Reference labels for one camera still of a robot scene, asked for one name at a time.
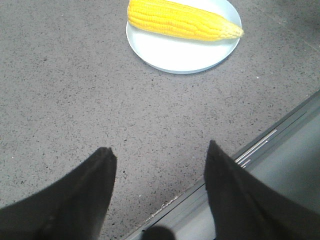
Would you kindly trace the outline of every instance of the white plate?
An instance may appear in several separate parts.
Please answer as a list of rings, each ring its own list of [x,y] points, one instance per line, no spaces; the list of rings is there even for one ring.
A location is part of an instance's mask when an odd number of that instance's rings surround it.
[[[174,0],[217,13],[238,26],[241,19],[227,0]],[[152,67],[173,74],[198,73],[220,63],[236,48],[239,38],[206,42],[140,30],[127,22],[126,36],[133,51]]]

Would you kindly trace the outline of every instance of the gray tile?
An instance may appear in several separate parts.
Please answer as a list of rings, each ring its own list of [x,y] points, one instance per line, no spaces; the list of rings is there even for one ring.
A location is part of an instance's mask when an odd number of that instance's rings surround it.
[[[119,239],[202,177],[209,140],[235,153],[314,93],[313,43],[258,3],[232,3],[245,36],[231,56],[174,75],[130,49],[127,1],[2,1],[0,207],[112,147],[101,239]]]
[[[253,3],[320,52],[320,1],[255,0]]]

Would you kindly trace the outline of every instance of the round plate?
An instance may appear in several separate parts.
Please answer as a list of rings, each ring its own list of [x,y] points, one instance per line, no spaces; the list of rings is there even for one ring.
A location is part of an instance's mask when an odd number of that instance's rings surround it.
[[[227,0],[174,0],[223,16],[238,26],[241,19]],[[220,63],[236,48],[239,38],[199,41],[138,29],[127,22],[126,36],[133,51],[152,67],[173,74],[198,73]]]

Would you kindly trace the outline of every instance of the yellow corn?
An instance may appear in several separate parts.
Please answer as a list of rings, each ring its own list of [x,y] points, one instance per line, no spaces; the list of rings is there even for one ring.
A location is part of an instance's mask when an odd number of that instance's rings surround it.
[[[172,37],[217,41],[244,34],[223,16],[167,0],[130,0],[127,11],[131,25]]]

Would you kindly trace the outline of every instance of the corn on the cob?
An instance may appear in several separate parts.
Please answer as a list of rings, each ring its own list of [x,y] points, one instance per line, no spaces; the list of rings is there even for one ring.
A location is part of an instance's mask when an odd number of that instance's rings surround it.
[[[130,0],[127,14],[131,25],[172,37],[217,41],[244,34],[223,16],[167,0]]]

